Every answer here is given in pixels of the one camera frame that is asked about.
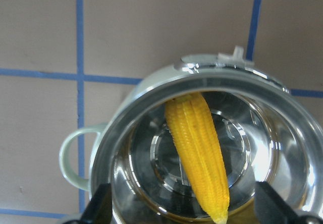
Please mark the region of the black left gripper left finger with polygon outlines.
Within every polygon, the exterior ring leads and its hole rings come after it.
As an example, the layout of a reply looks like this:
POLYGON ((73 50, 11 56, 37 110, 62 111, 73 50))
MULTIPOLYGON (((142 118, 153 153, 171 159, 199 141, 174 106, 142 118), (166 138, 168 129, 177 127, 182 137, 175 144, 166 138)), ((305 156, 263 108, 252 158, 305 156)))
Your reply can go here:
POLYGON ((63 223, 111 223, 113 218, 111 184, 99 185, 85 210, 63 217, 63 223))

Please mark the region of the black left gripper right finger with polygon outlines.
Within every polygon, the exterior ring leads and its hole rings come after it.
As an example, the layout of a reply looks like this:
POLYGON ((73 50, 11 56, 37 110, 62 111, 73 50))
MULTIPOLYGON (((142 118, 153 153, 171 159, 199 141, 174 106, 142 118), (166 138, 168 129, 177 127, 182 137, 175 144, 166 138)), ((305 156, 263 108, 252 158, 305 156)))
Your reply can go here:
POLYGON ((267 182, 255 183, 254 213, 259 223, 322 223, 316 214, 293 210, 267 182))

